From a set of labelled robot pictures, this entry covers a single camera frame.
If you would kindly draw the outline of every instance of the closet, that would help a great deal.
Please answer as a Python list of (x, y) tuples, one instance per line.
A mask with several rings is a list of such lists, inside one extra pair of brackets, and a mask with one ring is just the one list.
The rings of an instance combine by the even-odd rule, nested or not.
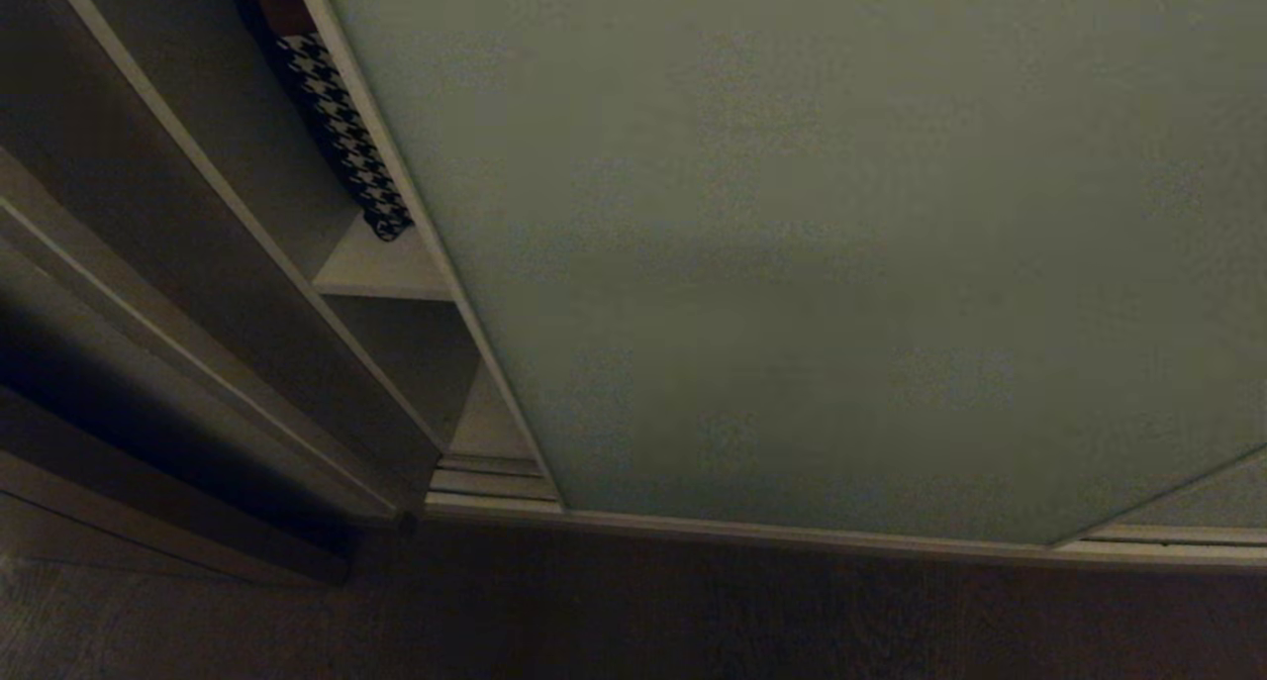
[[(200, 323), (236, 337), (238, 355), (251, 365), (267, 368), (269, 356), (285, 356), (270, 382), (336, 439), (367, 448), (407, 482), (413, 499), (430, 493), (435, 505), (559, 512), (530, 428), (480, 342), (424, 211), (416, 206), (417, 224), (392, 242), (375, 237), (270, 72), (234, 0), (66, 3), (214, 194), (163, 203), (148, 215), (92, 215), (90, 206), (76, 215), (142, 274), (166, 280), (177, 304), (185, 304), (180, 293), (186, 301), (220, 296), (222, 306), (203, 306), (208, 319)], [(60, 28), (76, 27), (63, 20)], [(76, 46), (86, 48), (81, 37)], [(144, 166), (133, 166), (141, 180)], [(231, 229), (236, 234), (224, 234)], [(188, 247), (180, 256), (194, 256), (188, 268), (158, 263), (177, 247)], [(204, 282), (217, 277), (233, 280), (209, 291)], [(283, 279), (291, 291), (283, 293)], [(277, 315), (272, 301), (250, 296), (261, 291), (280, 293), (277, 301), (289, 296), (288, 315), (304, 315), (308, 327), (323, 325), (333, 336), (321, 346), (302, 336), (288, 341), (261, 323)], [(217, 332), (226, 320), (227, 329)], [(290, 368), (290, 361), (322, 356), (351, 356), (364, 379), (329, 381), (333, 368), (322, 365)], [(338, 410), (327, 410), (331, 393)], [(348, 419), (355, 423), (345, 424)], [(409, 500), (402, 505), (409, 508)]]

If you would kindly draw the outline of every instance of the wooden shelf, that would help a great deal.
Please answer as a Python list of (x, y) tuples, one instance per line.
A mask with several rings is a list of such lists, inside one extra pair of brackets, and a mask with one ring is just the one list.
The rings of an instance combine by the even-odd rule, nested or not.
[(421, 414), (441, 451), (454, 439), (479, 349), (452, 301), (384, 296), (326, 296), (400, 395)]
[(323, 295), (337, 296), (427, 301), (452, 301), (454, 298), (417, 229), (407, 229), (385, 243), (375, 237), (361, 215), (353, 217), (313, 279), (313, 287)]
[(532, 448), (519, 433), (518, 424), (502, 401), (484, 365), (480, 365), (466, 395), (466, 406), (454, 433), (454, 442), (449, 446), (449, 455), (533, 460)]
[(485, 498), (556, 501), (554, 489), (544, 477), (518, 476), (518, 474), (436, 470), (431, 476), (431, 491), (451, 491), (451, 494), (480, 495)]
[(440, 458), (440, 470), (480, 474), (518, 474), (521, 477), (544, 477), (535, 460), (507, 460), (471, 455), (446, 455)]
[(475, 510), (495, 510), (511, 514), (563, 514), (563, 507), (556, 501), (522, 500), (516, 498), (492, 498), (484, 495), (462, 495), (452, 491), (427, 491), (427, 514), (470, 514)]

